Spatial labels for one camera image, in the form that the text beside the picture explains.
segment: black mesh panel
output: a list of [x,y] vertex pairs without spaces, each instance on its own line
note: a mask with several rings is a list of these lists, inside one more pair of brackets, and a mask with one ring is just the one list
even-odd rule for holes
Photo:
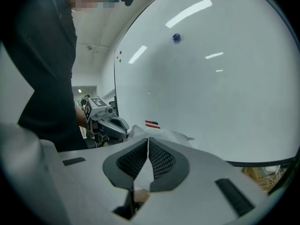
[[147,159],[147,145],[139,146],[117,160],[117,166],[133,179],[137,177]]
[[154,179],[170,172],[176,163],[174,156],[155,145],[152,141],[149,141],[149,159],[152,163]]

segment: gray robot arm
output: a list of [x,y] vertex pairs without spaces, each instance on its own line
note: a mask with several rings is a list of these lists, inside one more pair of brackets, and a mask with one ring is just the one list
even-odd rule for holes
[[[113,108],[100,97],[88,99],[84,109],[88,130],[97,139],[98,146],[102,146],[110,139],[124,139],[128,137],[129,129],[126,121],[116,115]],[[92,129],[93,122],[97,122],[98,129]]]

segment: ceiling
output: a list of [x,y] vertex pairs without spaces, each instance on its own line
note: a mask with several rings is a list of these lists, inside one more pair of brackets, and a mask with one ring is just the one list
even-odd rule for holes
[[103,4],[98,3],[98,8],[89,12],[73,12],[77,34],[73,73],[101,67],[114,40],[124,26],[151,1],[153,0],[134,0],[129,7],[126,7],[124,2],[119,2],[111,8],[103,8]]

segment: whiteboard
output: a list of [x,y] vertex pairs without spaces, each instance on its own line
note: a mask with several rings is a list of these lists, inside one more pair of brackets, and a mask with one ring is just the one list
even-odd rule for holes
[[129,126],[155,121],[226,161],[296,155],[299,78],[299,50],[266,0],[155,0],[115,51]]

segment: black shirt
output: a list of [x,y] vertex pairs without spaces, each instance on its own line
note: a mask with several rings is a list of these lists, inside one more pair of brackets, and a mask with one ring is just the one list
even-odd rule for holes
[[57,151],[85,149],[71,77],[76,40],[66,0],[26,0],[4,39],[12,61],[34,89],[19,124]]
[[86,100],[83,98],[83,99],[81,99],[81,106],[84,106],[84,105],[86,105]]

